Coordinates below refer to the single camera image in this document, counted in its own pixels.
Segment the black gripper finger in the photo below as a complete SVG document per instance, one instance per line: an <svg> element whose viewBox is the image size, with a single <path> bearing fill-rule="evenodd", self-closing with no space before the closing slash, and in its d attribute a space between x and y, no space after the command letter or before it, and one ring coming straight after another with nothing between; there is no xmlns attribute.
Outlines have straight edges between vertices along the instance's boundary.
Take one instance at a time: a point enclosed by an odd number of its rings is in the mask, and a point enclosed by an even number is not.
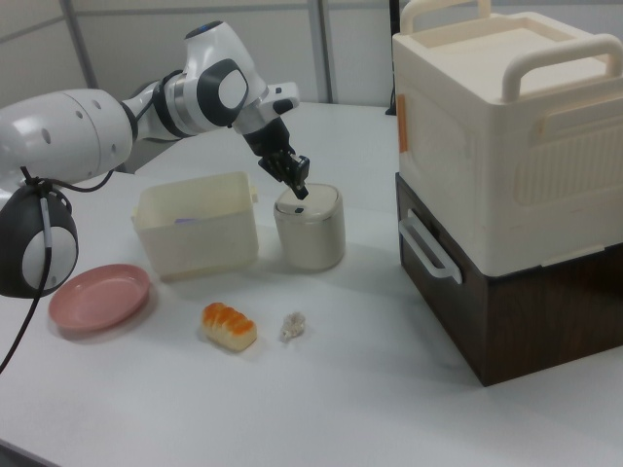
<svg viewBox="0 0 623 467"><path fill-rule="evenodd" d="M292 159L290 188L296 199L304 199L309 194L306 187L309 170L310 160L307 157L297 156Z"/></svg>
<svg viewBox="0 0 623 467"><path fill-rule="evenodd" d="M289 183L291 181L289 165L291 157L282 151L262 156L259 165L269 173L277 182Z"/></svg>

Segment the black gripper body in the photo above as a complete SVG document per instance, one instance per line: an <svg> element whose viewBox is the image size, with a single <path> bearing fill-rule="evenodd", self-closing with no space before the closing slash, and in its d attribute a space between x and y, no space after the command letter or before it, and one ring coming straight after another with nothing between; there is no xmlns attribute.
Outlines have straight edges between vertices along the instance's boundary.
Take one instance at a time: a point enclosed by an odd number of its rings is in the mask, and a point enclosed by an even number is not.
<svg viewBox="0 0 623 467"><path fill-rule="evenodd" d="M290 146L290 133L281 117L256 131L244 134L243 138L262 162L287 162L294 153Z"/></svg>

